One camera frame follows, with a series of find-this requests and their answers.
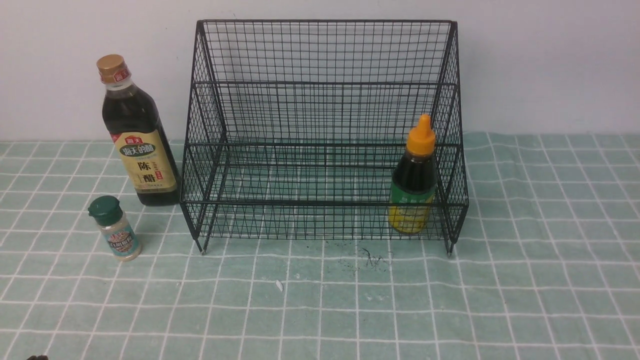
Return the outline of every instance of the seasoning shaker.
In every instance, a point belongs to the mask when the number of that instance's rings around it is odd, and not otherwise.
[[[133,232],[120,201],[105,195],[89,205],[89,216],[95,219],[102,236],[116,259],[131,261],[142,251],[142,244]]]

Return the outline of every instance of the black wire rack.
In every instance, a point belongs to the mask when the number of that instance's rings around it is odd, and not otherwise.
[[[388,224],[391,175],[428,113],[428,226]],[[444,20],[201,20],[180,205],[211,238],[458,241],[468,209],[458,27]]]

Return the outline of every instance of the white wall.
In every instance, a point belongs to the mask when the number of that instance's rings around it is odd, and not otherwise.
[[[107,140],[109,53],[183,138],[204,18],[457,20],[466,130],[640,132],[638,15],[638,0],[3,0],[0,139]]]

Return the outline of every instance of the vinegar bottle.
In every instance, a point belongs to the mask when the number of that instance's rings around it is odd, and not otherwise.
[[[104,56],[97,66],[107,90],[102,119],[140,202],[148,206],[178,203],[178,171],[156,103],[131,81],[122,56]]]

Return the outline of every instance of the orange nozzle cap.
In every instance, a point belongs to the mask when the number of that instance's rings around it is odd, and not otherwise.
[[[431,129],[431,117],[422,114],[418,125],[409,131],[409,137],[406,140],[406,149],[418,156],[433,154],[436,147],[436,134]]]

